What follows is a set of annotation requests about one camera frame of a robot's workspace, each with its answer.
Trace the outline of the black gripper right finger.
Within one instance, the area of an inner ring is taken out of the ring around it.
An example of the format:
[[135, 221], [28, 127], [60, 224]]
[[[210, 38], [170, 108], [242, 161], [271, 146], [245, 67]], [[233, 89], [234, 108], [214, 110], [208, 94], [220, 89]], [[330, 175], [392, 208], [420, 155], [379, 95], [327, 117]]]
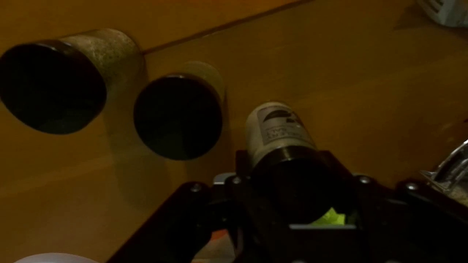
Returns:
[[388, 189], [324, 155], [337, 175], [340, 210], [351, 218], [351, 229], [327, 237], [331, 263], [468, 263], [466, 206], [423, 181]]

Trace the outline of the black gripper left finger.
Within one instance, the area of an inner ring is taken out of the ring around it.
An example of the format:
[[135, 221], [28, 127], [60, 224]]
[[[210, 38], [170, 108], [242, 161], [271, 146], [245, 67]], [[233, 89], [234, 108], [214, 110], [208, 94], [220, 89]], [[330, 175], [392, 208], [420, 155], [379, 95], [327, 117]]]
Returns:
[[229, 183], [208, 186], [189, 181], [182, 184], [107, 263], [194, 263], [217, 231], [229, 234], [233, 250], [230, 263], [242, 263], [245, 244], [239, 219]]

